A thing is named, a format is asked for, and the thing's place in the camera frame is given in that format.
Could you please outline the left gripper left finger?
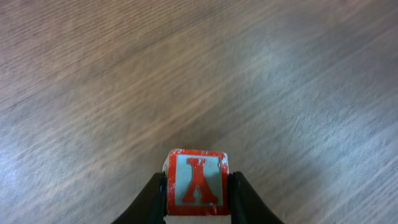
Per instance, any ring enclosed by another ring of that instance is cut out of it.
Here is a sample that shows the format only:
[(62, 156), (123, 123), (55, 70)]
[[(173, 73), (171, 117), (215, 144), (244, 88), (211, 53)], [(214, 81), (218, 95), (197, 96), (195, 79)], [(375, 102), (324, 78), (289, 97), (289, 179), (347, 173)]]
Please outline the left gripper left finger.
[(167, 178), (155, 173), (137, 197), (112, 224), (164, 224), (167, 215)]

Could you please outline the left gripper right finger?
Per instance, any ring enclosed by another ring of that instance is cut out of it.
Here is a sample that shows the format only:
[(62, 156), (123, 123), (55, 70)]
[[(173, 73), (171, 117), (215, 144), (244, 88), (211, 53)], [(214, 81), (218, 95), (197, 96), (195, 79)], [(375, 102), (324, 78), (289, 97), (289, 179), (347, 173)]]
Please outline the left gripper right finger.
[(242, 172), (228, 176), (232, 224), (284, 224), (263, 202)]

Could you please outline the red Y letter block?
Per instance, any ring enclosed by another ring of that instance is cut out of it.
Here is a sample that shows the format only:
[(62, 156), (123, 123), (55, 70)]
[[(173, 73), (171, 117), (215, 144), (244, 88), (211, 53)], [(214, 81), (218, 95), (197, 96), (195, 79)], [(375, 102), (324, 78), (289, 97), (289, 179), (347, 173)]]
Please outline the red Y letter block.
[(162, 171), (167, 177), (167, 215), (230, 214), (227, 153), (173, 149), (169, 152)]

